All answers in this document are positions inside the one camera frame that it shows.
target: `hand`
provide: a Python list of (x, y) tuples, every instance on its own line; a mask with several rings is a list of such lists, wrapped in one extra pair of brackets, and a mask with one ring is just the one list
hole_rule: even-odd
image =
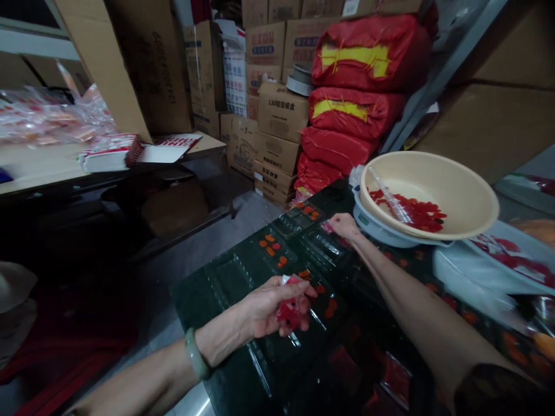
[(310, 301), (305, 294), (315, 298), (316, 291), (307, 281), (280, 286), (281, 280), (281, 276), (273, 276), (238, 303), (246, 317), (246, 325), (249, 327), (248, 333), (251, 338), (261, 338), (277, 330), (281, 336), (289, 336), (292, 332), (291, 329), (279, 326), (276, 311), (281, 301), (298, 296), (301, 297), (299, 302), (301, 330), (308, 330)]
[(350, 214), (335, 214), (330, 219), (330, 225), (338, 236), (347, 240), (352, 240), (361, 235), (357, 223), (354, 222), (354, 218)]

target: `floor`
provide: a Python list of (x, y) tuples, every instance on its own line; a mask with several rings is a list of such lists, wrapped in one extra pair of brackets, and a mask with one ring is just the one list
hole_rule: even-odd
[[(213, 177), (206, 169), (191, 168), (201, 180)], [(212, 224), (210, 227), (171, 247), (160, 255), (140, 264), (129, 273), (137, 287), (141, 303), (139, 317), (139, 340), (133, 350), (122, 358), (96, 385), (107, 380), (121, 369), (132, 365), (153, 351), (167, 346), (184, 336), (183, 328), (177, 318), (169, 296), (170, 286), (186, 278), (189, 274), (224, 253), (267, 223), (276, 219), (282, 210), (257, 195), (252, 182), (232, 174), (232, 191), (237, 215), (230, 216)], [(22, 405), (18, 399), (21, 386), (17, 379), (0, 386), (0, 416), (10, 416)], [(202, 393), (204, 386), (199, 385), (172, 409), (169, 416), (186, 414), (188, 400)], [(213, 415), (211, 406), (203, 414)]]

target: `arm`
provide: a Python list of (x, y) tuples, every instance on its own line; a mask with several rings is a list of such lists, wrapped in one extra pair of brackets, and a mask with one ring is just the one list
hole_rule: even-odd
[[(280, 279), (274, 276), (195, 331), (198, 349), (210, 368), (255, 337), (277, 330), (288, 336), (291, 331), (280, 328), (275, 315), (282, 300), (301, 296), (301, 330), (308, 330), (310, 302), (304, 294), (316, 297), (316, 291), (308, 282), (281, 287)], [(198, 382), (180, 339), (119, 372), (71, 410), (78, 416), (164, 415)]]
[(457, 387), (479, 363), (522, 374), (436, 294), (389, 261), (349, 214), (331, 219), (371, 271), (393, 316), (414, 343), (451, 405)]

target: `storage room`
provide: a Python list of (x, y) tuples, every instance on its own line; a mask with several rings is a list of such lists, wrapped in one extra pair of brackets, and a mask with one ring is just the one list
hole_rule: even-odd
[(552, 412), (554, 21), (0, 2), (0, 416)]

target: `metal rack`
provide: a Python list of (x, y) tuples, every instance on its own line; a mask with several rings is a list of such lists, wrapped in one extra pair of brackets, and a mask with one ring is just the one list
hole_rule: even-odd
[(458, 45), (450, 52), (434, 53), (428, 82), (407, 101), (403, 118), (393, 126), (380, 150), (381, 154), (402, 148), (428, 108), (438, 100), (451, 77), (486, 33), (507, 1), (480, 0), (477, 8), (481, 11), (472, 21), (467, 22), (463, 28), (464, 35)]

